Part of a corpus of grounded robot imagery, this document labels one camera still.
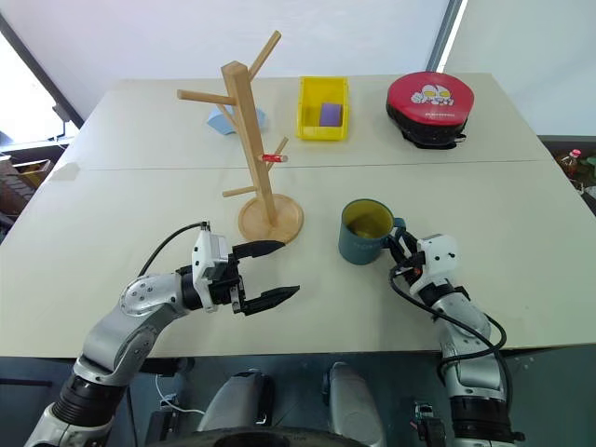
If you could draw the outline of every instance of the wooden peg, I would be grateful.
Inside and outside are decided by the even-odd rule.
[[[230,124],[232,125],[232,127],[234,128],[236,133],[238,133],[238,124],[236,124],[236,121],[234,121],[234,117],[230,115],[230,113],[227,111],[225,106],[221,105],[221,104],[215,104],[215,105],[217,105],[217,108],[220,109],[220,112],[222,112],[222,115],[227,118],[227,120],[230,122]]]
[[[257,75],[261,67],[263,66],[264,62],[267,60],[273,48],[278,44],[279,39],[281,38],[281,33],[279,31],[274,31],[269,37],[269,40],[266,44],[264,44],[263,49],[257,56],[257,59],[254,60],[250,69],[249,69],[249,79],[252,80]]]
[[[281,154],[281,151],[283,151],[283,148],[286,147],[286,144],[288,144],[288,137],[283,137],[283,139],[281,139],[281,142],[279,142],[278,145],[278,149],[276,149],[275,155],[278,156],[279,154]],[[271,170],[271,168],[273,168],[273,163],[268,163],[267,164],[267,171]]]
[[[213,95],[201,91],[178,90],[178,99],[187,101],[211,102],[213,104],[236,105],[236,100],[229,96]]]
[[[240,194],[254,193],[256,190],[257,190],[257,188],[255,188],[254,186],[246,186],[244,188],[229,189],[227,191],[223,191],[222,196],[224,196],[224,197],[239,196]]]

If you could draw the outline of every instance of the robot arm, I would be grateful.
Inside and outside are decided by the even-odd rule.
[[[391,281],[395,274],[403,275],[410,286],[408,299],[417,298],[418,304],[414,304],[432,309],[438,317],[434,321],[443,356],[439,373],[451,402],[454,446],[513,446],[513,441],[523,436],[511,431],[506,371],[499,365],[498,349],[494,349],[501,347],[505,338],[491,347],[489,318],[470,302],[462,287],[452,285],[458,260],[455,240],[444,235],[416,240],[406,233],[403,243],[410,256],[399,242],[393,240],[389,245],[398,263]],[[394,290],[408,297],[397,287]],[[463,323],[475,333],[448,319]]]
[[[134,279],[115,308],[91,330],[60,398],[44,410],[25,446],[105,445],[127,386],[173,320],[192,310],[213,312],[217,305],[228,304],[234,313],[251,315],[275,307],[300,289],[277,288],[245,300],[239,259],[266,255],[283,245],[249,242],[228,254],[224,237],[213,235],[208,223],[202,224],[191,265]]]

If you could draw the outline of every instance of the purple block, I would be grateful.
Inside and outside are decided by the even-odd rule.
[[[342,125],[342,104],[324,102],[320,106],[320,120],[322,128],[339,128]]]

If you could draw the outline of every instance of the white table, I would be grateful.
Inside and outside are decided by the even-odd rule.
[[[305,226],[288,247],[240,269],[248,296],[300,291],[249,318],[229,306],[197,311],[167,328],[153,356],[437,349],[428,315],[388,288],[387,255],[355,266],[336,249],[341,209],[361,196],[386,203],[419,237],[457,238],[457,278],[506,327],[508,347],[596,342],[596,221],[552,161],[272,172],[276,190],[303,206]],[[241,242],[236,219],[247,198],[220,192],[248,178],[246,169],[52,176],[0,246],[0,355],[77,356],[89,328],[180,226],[210,219],[213,231]],[[195,237],[172,242],[152,270],[187,264]]]
[[[453,151],[422,151],[401,138],[385,110],[396,75],[349,78],[349,136],[344,142],[304,142],[294,137],[298,78],[255,79],[255,101],[267,115],[264,148],[283,136],[288,166],[547,160],[550,155],[489,74],[461,74],[476,99],[465,133]],[[180,101],[176,89],[225,93],[220,79],[123,81],[89,117],[61,163],[81,169],[246,168],[236,134],[222,136],[205,123],[212,104]]]

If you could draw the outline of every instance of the red clip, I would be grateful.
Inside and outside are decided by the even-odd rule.
[[[288,156],[276,156],[275,154],[262,154],[259,156],[261,161],[269,161],[271,163],[284,163],[288,161]]]

